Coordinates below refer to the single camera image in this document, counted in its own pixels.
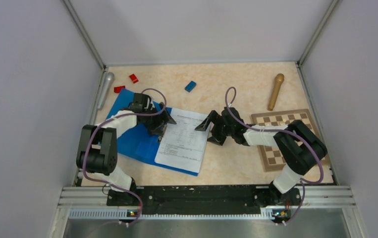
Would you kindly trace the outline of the Chinese printed paper sheet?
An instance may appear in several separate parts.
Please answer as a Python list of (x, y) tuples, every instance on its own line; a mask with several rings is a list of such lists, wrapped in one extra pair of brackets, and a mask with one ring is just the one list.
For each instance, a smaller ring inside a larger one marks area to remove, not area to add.
[(196, 131), (195, 128), (207, 115), (178, 108), (172, 108), (170, 115), (176, 124), (166, 126), (154, 162), (197, 176), (202, 166), (209, 132)]

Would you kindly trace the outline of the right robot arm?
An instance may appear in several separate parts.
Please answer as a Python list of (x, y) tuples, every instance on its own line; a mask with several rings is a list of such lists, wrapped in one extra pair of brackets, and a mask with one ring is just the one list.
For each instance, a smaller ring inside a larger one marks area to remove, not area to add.
[(314, 166), (319, 167), (320, 177), (313, 184), (323, 180), (321, 160), (327, 155), (327, 148), (299, 119), (277, 126), (246, 124), (234, 107), (224, 107), (221, 113), (212, 110), (195, 130), (204, 132), (210, 125), (207, 141), (215, 145), (222, 146), (231, 137), (243, 146), (278, 148), (286, 164), (269, 184), (269, 197), (275, 204), (283, 204), (289, 198), (289, 191), (299, 182), (305, 182), (304, 175)]

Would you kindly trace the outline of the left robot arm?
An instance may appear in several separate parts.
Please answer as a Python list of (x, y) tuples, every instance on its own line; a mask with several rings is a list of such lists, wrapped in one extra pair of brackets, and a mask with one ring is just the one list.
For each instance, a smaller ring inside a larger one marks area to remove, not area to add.
[(132, 101), (97, 125), (82, 127), (76, 165), (84, 177), (110, 186), (109, 205), (139, 205), (135, 180), (117, 164), (117, 140), (127, 131), (142, 126), (149, 137), (160, 137), (168, 124), (176, 124), (166, 108), (167, 100), (155, 103), (151, 96), (134, 93)]

